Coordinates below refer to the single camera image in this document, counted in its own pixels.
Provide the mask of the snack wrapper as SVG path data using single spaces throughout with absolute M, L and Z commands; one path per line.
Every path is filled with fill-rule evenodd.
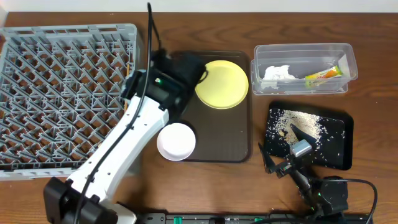
M 305 86 L 307 88 L 315 88 L 326 82 L 326 79 L 336 78 L 342 76 L 343 72 L 338 66 L 314 73 L 312 75 L 307 75 L 305 77 Z

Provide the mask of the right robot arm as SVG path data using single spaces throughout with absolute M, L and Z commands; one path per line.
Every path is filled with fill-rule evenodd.
M 348 209 L 348 186 L 338 176 L 318 179 L 306 171 L 308 158 L 315 152 L 316 139 L 290 125 L 298 142 L 290 147 L 287 158 L 275 164 L 264 146 L 259 145 L 264 161 L 265 171 L 275 173 L 278 178 L 290 176 L 295 182 L 304 202 L 314 211 L 313 217 L 329 216 Z

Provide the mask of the white napkin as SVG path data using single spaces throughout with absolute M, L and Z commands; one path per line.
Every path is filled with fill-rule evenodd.
M 261 87 L 278 90 L 278 80 L 297 80 L 295 76 L 289 74 L 289 67 L 289 65 L 267 67 L 262 78 Z

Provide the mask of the food scraps rice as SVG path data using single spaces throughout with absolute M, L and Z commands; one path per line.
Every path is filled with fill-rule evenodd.
M 341 120 L 326 118 L 300 111 L 272 108 L 267 120 L 265 145 L 272 156 L 286 157 L 290 147 L 298 142 L 290 124 L 314 138 L 315 162 L 340 165 L 344 156 L 345 124 Z

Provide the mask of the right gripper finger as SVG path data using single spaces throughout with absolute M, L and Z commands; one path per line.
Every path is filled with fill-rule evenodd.
M 296 127 L 296 125 L 290 124 L 290 128 L 293 131 L 293 133 L 295 134 L 298 141 L 302 141 L 302 140 L 308 141 L 308 135 L 305 132 L 301 131 L 298 127 Z
M 262 154 L 262 158 L 264 161 L 264 168 L 268 174 L 275 172 L 275 163 L 270 157 L 269 153 L 264 149 L 264 146 L 261 143 L 258 143 L 260 152 Z

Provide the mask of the wooden chopstick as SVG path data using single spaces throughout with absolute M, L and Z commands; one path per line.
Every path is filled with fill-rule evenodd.
M 123 85 L 124 89 L 126 89 L 127 80 L 129 78 L 129 72 L 130 72 L 130 63 L 129 62 L 127 63 L 127 67 L 126 68 L 127 68 L 126 69 L 126 79 L 125 79 L 124 85 Z M 127 102 L 127 99 L 125 99 L 125 97 L 124 97 L 124 111 L 127 110 L 127 107 L 128 107 L 128 102 Z

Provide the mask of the pink bowl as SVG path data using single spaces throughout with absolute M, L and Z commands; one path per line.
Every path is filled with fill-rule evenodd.
M 196 146 L 192 128 L 183 123 L 166 125 L 157 137 L 160 154 L 170 161 L 182 161 L 189 157 Z

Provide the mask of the yellow plate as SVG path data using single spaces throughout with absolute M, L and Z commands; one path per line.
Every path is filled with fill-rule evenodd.
M 200 83 L 195 87 L 197 97 L 207 106 L 226 110 L 240 104 L 249 90 L 245 71 L 227 60 L 208 62 Z

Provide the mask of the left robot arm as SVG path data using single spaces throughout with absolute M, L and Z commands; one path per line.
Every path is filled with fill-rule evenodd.
M 160 49 L 145 70 L 131 72 L 121 93 L 129 106 L 117 125 L 67 180 L 52 177 L 44 187 L 48 222 L 137 222 L 133 211 L 112 202 L 115 191 L 152 137 L 182 115 L 205 71 L 197 55 Z

